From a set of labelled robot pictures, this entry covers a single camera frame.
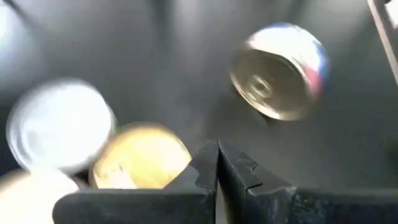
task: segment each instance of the tin can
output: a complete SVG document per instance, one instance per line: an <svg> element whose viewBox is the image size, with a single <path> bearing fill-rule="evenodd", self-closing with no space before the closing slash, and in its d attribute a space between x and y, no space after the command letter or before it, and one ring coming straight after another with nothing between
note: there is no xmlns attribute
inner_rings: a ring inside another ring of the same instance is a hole
<svg viewBox="0 0 398 224"><path fill-rule="evenodd" d="M127 125L90 171L94 188L162 189L191 161L183 142L155 123Z"/></svg>
<svg viewBox="0 0 398 224"><path fill-rule="evenodd" d="M0 223L53 224L55 203L79 190L57 170L15 170L0 178Z"/></svg>
<svg viewBox="0 0 398 224"><path fill-rule="evenodd" d="M254 33L232 61L231 80L242 97L266 116L303 118L318 98L328 73L321 43L292 24Z"/></svg>
<svg viewBox="0 0 398 224"><path fill-rule="evenodd" d="M24 95L11 111L6 135L24 169L73 175L97 160L115 125L98 90L69 78L44 83Z"/></svg>

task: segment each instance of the silver can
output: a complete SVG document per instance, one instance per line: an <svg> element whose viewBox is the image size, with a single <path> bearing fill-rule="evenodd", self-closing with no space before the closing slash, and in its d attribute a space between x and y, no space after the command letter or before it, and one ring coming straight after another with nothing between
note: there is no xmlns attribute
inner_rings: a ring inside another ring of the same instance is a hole
<svg viewBox="0 0 398 224"><path fill-rule="evenodd" d="M74 78L44 83L24 95L7 121L7 141L24 169L73 175L100 156L116 119L101 94Z"/></svg>
<svg viewBox="0 0 398 224"><path fill-rule="evenodd" d="M242 97L266 116L303 118L317 100L329 62L321 43L292 24L254 33L233 58L231 80Z"/></svg>

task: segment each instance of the blue can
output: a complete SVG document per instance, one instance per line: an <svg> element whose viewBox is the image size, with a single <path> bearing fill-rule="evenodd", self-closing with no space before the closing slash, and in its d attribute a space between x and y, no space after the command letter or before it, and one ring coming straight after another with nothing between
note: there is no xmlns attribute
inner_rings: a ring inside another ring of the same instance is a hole
<svg viewBox="0 0 398 224"><path fill-rule="evenodd" d="M303 118L318 99L329 60L322 44L292 24L254 33L233 59L230 76L242 97L274 119Z"/></svg>

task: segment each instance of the can rim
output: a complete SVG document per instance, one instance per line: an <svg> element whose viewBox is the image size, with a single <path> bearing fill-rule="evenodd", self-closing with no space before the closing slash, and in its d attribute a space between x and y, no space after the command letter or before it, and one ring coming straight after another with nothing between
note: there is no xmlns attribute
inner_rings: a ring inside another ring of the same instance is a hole
<svg viewBox="0 0 398 224"><path fill-rule="evenodd" d="M23 147L19 147L17 140L15 139L16 137L12 137L12 125L16 122L15 120L22 116L24 114L25 111L23 111L21 109L22 105L26 105L32 98L34 98L35 96L37 96L37 94L41 93L43 91L43 89L45 89L46 87L49 86L54 86L54 85L59 85L61 83L61 85L82 85L85 86L93 91L95 91L99 97L101 97L105 103L105 105L108 108L109 111L109 117L110 117L110 122L111 122L111 127L109 130L109 134L108 137L103 141L102 146L100 147L100 151L102 150L103 146L106 144L106 142L108 141L108 139L110 138L110 136L112 136L112 134L115 132L116 130L116 126L117 126L117 119L112 111L112 109L109 107L109 105L107 104L107 102L105 101L105 99L103 98L102 94L90 83L88 83L87 81L78 79L78 78L58 78L55 80L50 80L47 81L45 83L41 83L35 87L33 87L31 90L27 91L26 93L24 93L20 99L17 100L17 102L15 103L15 105L12 107L9 116L7 118L6 121L6 139L7 139L7 143L8 146L10 148L10 151L12 153L12 155L14 156L15 160L17 161L17 163L24 168L25 170L32 170L32 169L36 169L39 166L37 164L35 164L34 161L29 161L29 159L31 159L32 155L34 154L32 151L27 150ZM82 166L88 166L93 160L95 159L95 155L92 155L89 157L89 159L82 164ZM54 167L50 167L53 169L57 169L57 170L61 170L64 173L67 174L75 174L79 171L81 171L81 168L73 168L70 166L54 166Z"/></svg>

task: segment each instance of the can lid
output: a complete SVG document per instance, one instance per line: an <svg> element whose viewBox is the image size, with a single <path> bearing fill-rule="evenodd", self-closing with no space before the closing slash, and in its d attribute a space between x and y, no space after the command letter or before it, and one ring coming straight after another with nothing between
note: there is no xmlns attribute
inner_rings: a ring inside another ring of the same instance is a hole
<svg viewBox="0 0 398 224"><path fill-rule="evenodd" d="M55 203L78 186L56 170L13 171L0 179L0 223L53 224Z"/></svg>
<svg viewBox="0 0 398 224"><path fill-rule="evenodd" d="M296 119L313 103L303 75L287 59L257 49L236 58L231 79L253 107L275 119Z"/></svg>
<svg viewBox="0 0 398 224"><path fill-rule="evenodd" d="M7 141L25 169L74 174L96 159L114 125L111 109L93 86L55 80L17 102L7 121Z"/></svg>
<svg viewBox="0 0 398 224"><path fill-rule="evenodd" d="M161 189L191 159L171 130L154 123L134 123L109 142L91 171L91 181L97 188Z"/></svg>

